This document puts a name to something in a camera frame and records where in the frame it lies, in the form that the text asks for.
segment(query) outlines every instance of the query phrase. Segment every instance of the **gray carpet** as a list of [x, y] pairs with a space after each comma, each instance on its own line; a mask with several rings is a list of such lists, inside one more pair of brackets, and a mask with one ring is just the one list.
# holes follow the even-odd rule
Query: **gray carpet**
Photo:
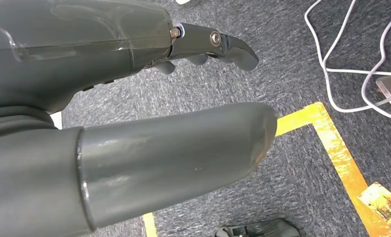
[[[303, 14], [313, 0], [192, 0], [180, 6], [155, 0], [174, 22], [214, 27], [241, 38], [261, 62], [245, 73], [209, 60], [204, 66], [178, 61], [163, 75], [146, 70], [115, 83], [80, 92], [63, 111], [64, 126], [93, 126], [196, 111], [232, 102], [260, 101], [286, 115], [322, 101], [367, 183], [391, 191], [391, 119], [374, 111], [341, 114], [328, 104], [323, 73]], [[324, 0], [311, 22], [326, 52], [349, 0]], [[391, 1], [358, 0], [335, 49], [331, 68], [370, 69], [379, 60], [380, 35], [391, 19]], [[391, 71], [391, 32], [387, 37]], [[335, 101], [343, 108], [363, 105], [364, 76], [331, 74]], [[369, 98], [382, 97], [371, 84]], [[159, 237], [207, 237], [222, 224], [283, 217], [303, 236], [367, 236], [321, 142], [311, 127], [276, 139], [260, 167], [246, 179], [202, 197], [155, 212]], [[99, 230], [93, 237], [145, 237], [140, 218]]]

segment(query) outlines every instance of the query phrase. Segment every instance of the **white cable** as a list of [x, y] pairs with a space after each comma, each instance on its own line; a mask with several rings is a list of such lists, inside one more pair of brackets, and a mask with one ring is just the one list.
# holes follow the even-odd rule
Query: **white cable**
[[[317, 55], [318, 55], [318, 58], [319, 58], [319, 63], [323, 69], [323, 72], [324, 72], [324, 75], [325, 75], [325, 81], [326, 81], [326, 90], [327, 90], [327, 93], [328, 93], [328, 99], [329, 99], [329, 102], [331, 104], [331, 106], [339, 111], [339, 112], [342, 112], [342, 113], [352, 113], [352, 112], [358, 112], [358, 111], [363, 111], [363, 110], [367, 110], [367, 109], [370, 109], [372, 108], [371, 106], [364, 106], [364, 107], [359, 107], [359, 108], [354, 108], [354, 109], [342, 109], [340, 107], [338, 107], [334, 100], [333, 100], [333, 97], [332, 97], [332, 91], [331, 91], [331, 87], [330, 87], [330, 81], [329, 81], [329, 75], [328, 75], [328, 71], [329, 72], [339, 72], [339, 73], [360, 73], [360, 74], [367, 74], [367, 73], [370, 73], [370, 71], [363, 71], [363, 70], [351, 70], [351, 69], [329, 69], [326, 67], [326, 60], [328, 59], [329, 55], [331, 54], [331, 52], [333, 51], [333, 49], [335, 48], [336, 44], [338, 43], [344, 29], [345, 29], [345, 26], [347, 24], [347, 21], [348, 21], [348, 18], [350, 17], [350, 14], [351, 14], [351, 11], [352, 11], [352, 8], [355, 4], [355, 1], [356, 0], [353, 0], [351, 2], [351, 5], [348, 9], [348, 12], [344, 18], [344, 21], [343, 21], [343, 24], [340, 28], [340, 31], [338, 32], [338, 35], [337, 35], [337, 38], [335, 39], [335, 41], [332, 43], [331, 45], [331, 48], [329, 49], [329, 51], [327, 52], [327, 54], [325, 55], [325, 58], [322, 59], [322, 55], [321, 55], [321, 50], [320, 50], [320, 44], [319, 44], [319, 40], [318, 40], [318, 37], [316, 35], [316, 32], [313, 28], [313, 26], [311, 25], [309, 19], [308, 19], [308, 15], [310, 13], [310, 11], [316, 6], [318, 5], [322, 0], [317, 0], [314, 4], [312, 4], [312, 6], [309, 7], [309, 9], [306, 11], [305, 13], [305, 21], [306, 21], [306, 24], [308, 25], [312, 35], [313, 35], [313, 39], [316, 43], [316, 49], [317, 49]], [[374, 74], [378, 74], [378, 75], [385, 75], [385, 76], [391, 76], [391, 73], [387, 73], [387, 72], [374, 72]], [[376, 106], [380, 106], [382, 104], [385, 104], [387, 102], [391, 101], [391, 97], [383, 100], [383, 101], [380, 101], [378, 103], [376, 103]]]
[[363, 86], [361, 87], [361, 96], [363, 97], [363, 100], [366, 102], [366, 104], [369, 105], [374, 110], [376, 110], [377, 112], [379, 112], [379, 113], [381, 113], [384, 116], [389, 117], [389, 118], [391, 118], [391, 114], [386, 112], [386, 111], [384, 111], [384, 110], [381, 110], [380, 108], [377, 108], [376, 105], [371, 103], [370, 100], [367, 98], [367, 96], [365, 94], [365, 91], [366, 91], [367, 84], [368, 84], [370, 78], [372, 77], [373, 73], [384, 63], [384, 61], [386, 59], [385, 38], [386, 38], [386, 35], [388, 34], [388, 31], [390, 30], [390, 28], [391, 28], [391, 21], [389, 22], [388, 26], [383, 31], [382, 37], [380, 38], [380, 55], [381, 55], [381, 59], [374, 66], [374, 68], [369, 72], [369, 74], [367, 75], [366, 79], [363, 82]]

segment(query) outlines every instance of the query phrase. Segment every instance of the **transparent plastic film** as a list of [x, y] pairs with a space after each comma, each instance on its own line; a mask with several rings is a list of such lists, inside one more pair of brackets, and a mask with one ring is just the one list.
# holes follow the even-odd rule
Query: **transparent plastic film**
[[137, 0], [0, 0], [0, 51], [17, 61], [173, 43], [168, 12]]

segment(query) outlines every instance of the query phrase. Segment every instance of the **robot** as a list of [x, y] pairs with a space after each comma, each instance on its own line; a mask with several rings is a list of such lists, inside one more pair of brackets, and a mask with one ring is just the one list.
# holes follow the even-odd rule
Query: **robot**
[[58, 130], [78, 91], [171, 61], [258, 57], [215, 29], [174, 26], [134, 0], [0, 0], [0, 237], [76, 237], [197, 197], [246, 175], [269, 149], [262, 103]]

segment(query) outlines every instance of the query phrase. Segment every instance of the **black object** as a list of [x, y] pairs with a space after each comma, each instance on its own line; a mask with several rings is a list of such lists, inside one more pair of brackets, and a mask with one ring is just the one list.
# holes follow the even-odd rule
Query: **black object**
[[214, 237], [300, 237], [297, 229], [282, 219], [241, 226], [219, 227]]

